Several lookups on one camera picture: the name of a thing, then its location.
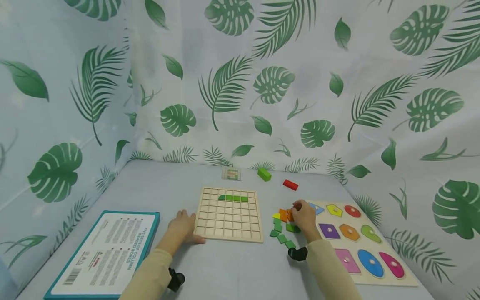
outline child's hand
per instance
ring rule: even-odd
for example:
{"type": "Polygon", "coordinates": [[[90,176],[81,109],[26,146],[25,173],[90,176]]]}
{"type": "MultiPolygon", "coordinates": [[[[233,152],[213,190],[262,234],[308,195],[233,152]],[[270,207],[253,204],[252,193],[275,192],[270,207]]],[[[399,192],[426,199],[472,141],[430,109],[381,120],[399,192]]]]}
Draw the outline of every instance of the child's hand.
{"type": "Polygon", "coordinates": [[[188,216],[187,211],[179,210],[177,217],[170,221],[168,230],[179,237],[182,242],[194,242],[195,244],[205,244],[205,238],[193,234],[195,230],[195,214],[188,216]]]}
{"type": "Polygon", "coordinates": [[[305,200],[295,201],[291,211],[295,224],[300,227],[308,243],[322,238],[317,230],[315,209],[305,200]]]}

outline orange wooden block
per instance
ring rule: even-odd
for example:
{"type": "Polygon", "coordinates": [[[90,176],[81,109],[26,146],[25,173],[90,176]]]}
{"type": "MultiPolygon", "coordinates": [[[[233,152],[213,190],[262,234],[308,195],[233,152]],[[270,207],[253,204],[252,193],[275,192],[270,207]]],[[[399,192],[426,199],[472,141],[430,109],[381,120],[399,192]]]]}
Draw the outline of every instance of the orange wooden block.
{"type": "Polygon", "coordinates": [[[293,215],[292,215],[292,210],[291,209],[287,209],[287,219],[290,222],[293,222],[293,215]]]}
{"type": "Polygon", "coordinates": [[[287,211],[285,209],[281,209],[278,211],[280,213],[280,220],[286,222],[287,221],[287,211]]]}

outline fabric backdrop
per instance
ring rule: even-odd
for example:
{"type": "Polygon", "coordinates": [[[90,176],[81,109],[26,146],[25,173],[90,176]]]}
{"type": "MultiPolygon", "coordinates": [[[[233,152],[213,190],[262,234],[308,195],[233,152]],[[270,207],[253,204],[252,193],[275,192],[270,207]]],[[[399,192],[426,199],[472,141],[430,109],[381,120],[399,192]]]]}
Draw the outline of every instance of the fabric backdrop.
{"type": "Polygon", "coordinates": [[[480,299],[480,0],[128,5],[137,157],[335,176],[436,299],[480,299]]]}
{"type": "Polygon", "coordinates": [[[75,2],[0,0],[1,300],[28,284],[134,149],[125,5],[75,2]]]}

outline blue puzzle piece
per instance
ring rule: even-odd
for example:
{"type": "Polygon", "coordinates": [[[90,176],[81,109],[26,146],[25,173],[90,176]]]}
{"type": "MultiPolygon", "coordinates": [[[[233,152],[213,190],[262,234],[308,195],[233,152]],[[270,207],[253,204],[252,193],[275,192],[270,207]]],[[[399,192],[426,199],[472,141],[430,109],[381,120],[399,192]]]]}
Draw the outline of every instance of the blue puzzle piece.
{"type": "Polygon", "coordinates": [[[323,207],[319,207],[318,205],[315,205],[313,203],[308,202],[308,204],[310,204],[311,207],[315,208],[316,215],[321,214],[325,210],[323,207]]]}

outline blue oval puzzle piece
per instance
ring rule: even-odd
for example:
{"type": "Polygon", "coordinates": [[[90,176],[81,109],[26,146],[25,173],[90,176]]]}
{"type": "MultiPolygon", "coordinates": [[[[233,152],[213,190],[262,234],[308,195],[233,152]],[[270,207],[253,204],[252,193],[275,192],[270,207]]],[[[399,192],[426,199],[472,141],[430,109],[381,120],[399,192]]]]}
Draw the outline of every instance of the blue oval puzzle piece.
{"type": "Polygon", "coordinates": [[[369,271],[373,276],[382,278],[384,276],[384,269],[378,259],[370,252],[360,249],[358,256],[361,264],[369,271]]]}
{"type": "Polygon", "coordinates": [[[308,202],[308,204],[310,204],[310,206],[315,209],[316,215],[321,214],[325,210],[323,207],[319,207],[318,205],[315,205],[313,203],[308,202]]]}

